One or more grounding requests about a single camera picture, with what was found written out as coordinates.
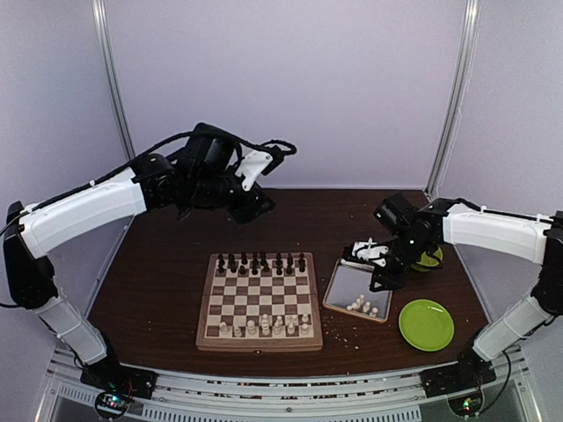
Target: white wall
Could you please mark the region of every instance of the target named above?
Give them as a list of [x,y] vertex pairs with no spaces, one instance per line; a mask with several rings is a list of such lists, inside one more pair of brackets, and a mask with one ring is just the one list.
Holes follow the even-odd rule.
[[[0,216],[15,200],[44,200],[124,161],[91,1],[3,0],[0,57]],[[59,286],[82,310],[120,229],[96,230],[51,256]],[[4,258],[0,301],[11,301]],[[0,419],[30,420],[54,339],[21,309],[0,309],[0,333]]]
[[137,152],[206,121],[297,144],[265,186],[427,183],[464,1],[106,3]]
[[[485,1],[457,139],[439,195],[490,208],[563,209],[563,7]],[[536,282],[539,267],[475,248],[463,256],[494,317]],[[563,414],[563,321],[524,342],[546,419]]]

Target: dark brown table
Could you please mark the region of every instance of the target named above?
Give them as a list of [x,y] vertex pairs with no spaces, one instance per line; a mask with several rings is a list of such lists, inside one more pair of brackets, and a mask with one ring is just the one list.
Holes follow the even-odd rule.
[[[201,293],[211,253],[310,251],[322,301],[342,247],[390,238],[372,216],[390,191],[268,190],[277,208],[238,227],[225,211],[194,211],[176,221],[173,207],[135,219],[104,285],[91,321],[112,340],[125,363],[216,375],[345,375],[454,360],[486,317],[454,250],[445,246],[442,270],[409,272],[395,292],[386,324],[321,308],[324,347],[308,353],[211,353],[195,348]],[[421,192],[406,197],[423,205]],[[398,313],[414,299],[444,305],[456,326],[437,353],[412,348],[398,330]]]

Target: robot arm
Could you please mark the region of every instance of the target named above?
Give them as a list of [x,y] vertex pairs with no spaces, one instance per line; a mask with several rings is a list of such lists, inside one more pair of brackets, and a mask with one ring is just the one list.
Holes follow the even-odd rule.
[[490,361],[563,314],[563,213],[514,215],[466,200],[437,199],[418,209],[399,193],[384,200],[375,217],[396,235],[384,244],[356,242],[343,258],[373,267],[370,289],[402,288],[403,274],[433,256],[439,244],[469,244],[505,252],[542,266],[537,285],[499,320],[480,331],[450,370],[422,373],[427,395],[448,394],[494,380]]
[[[181,137],[186,146],[167,157],[156,148]],[[252,151],[242,156],[242,147]],[[253,221],[274,202],[256,183],[296,148],[283,141],[250,144],[200,123],[192,132],[160,142],[103,178],[40,204],[10,206],[4,261],[13,301],[34,312],[84,363],[92,383],[150,397],[154,373],[120,365],[109,340],[55,285],[47,254],[58,245],[109,222],[175,205],[179,218],[193,208],[226,208],[237,223]],[[236,161],[230,164],[236,154]]]

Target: wooden chessboard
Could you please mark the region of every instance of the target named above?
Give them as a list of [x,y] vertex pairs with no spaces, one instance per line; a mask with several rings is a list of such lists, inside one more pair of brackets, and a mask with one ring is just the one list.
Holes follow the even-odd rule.
[[[248,263],[232,272],[225,266],[218,271],[218,254],[211,255],[208,276],[201,302],[196,346],[200,350],[218,352],[303,352],[320,350],[323,347],[322,327],[318,311],[317,283],[311,253],[304,253],[305,269],[299,270],[299,252],[292,252],[295,259],[293,271],[287,271],[287,253],[282,254],[283,274],[277,275],[275,253],[266,255],[269,271],[259,266],[252,274],[252,254]],[[242,266],[241,255],[235,254],[237,268]],[[281,333],[273,329],[265,335],[260,328],[262,316],[266,314],[270,324],[282,317]],[[303,332],[303,315],[309,316],[309,329]],[[287,325],[298,316],[295,332],[288,333]],[[253,320],[256,332],[247,332],[246,324]],[[227,333],[222,333],[219,324],[225,322]],[[233,334],[233,324],[241,328],[242,335]]]

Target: chessboard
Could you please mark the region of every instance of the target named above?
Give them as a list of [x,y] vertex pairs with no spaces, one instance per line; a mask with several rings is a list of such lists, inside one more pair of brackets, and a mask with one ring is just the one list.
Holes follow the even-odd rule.
[[211,255],[196,346],[217,352],[320,350],[312,254]]

